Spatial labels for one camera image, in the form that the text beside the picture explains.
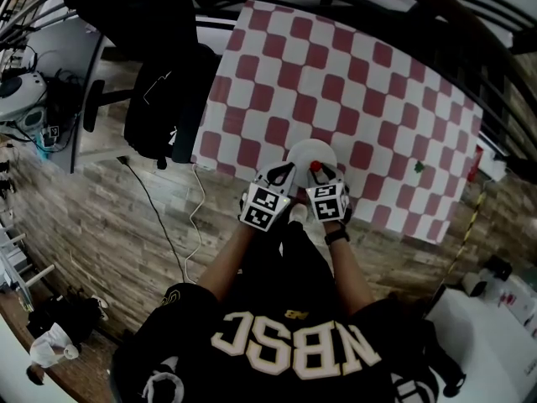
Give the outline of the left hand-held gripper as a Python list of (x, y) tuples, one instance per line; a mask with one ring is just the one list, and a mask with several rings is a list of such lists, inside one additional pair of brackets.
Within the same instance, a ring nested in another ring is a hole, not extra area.
[(289, 191), (296, 167), (290, 161), (264, 166), (255, 175), (241, 199), (239, 221), (268, 231), (289, 206)]

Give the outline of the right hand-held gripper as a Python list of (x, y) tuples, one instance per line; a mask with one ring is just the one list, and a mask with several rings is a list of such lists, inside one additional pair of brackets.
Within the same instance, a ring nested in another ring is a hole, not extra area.
[(347, 183), (339, 169), (321, 165), (318, 177), (315, 171), (308, 169), (306, 194), (317, 221), (347, 224), (352, 217), (348, 192)]

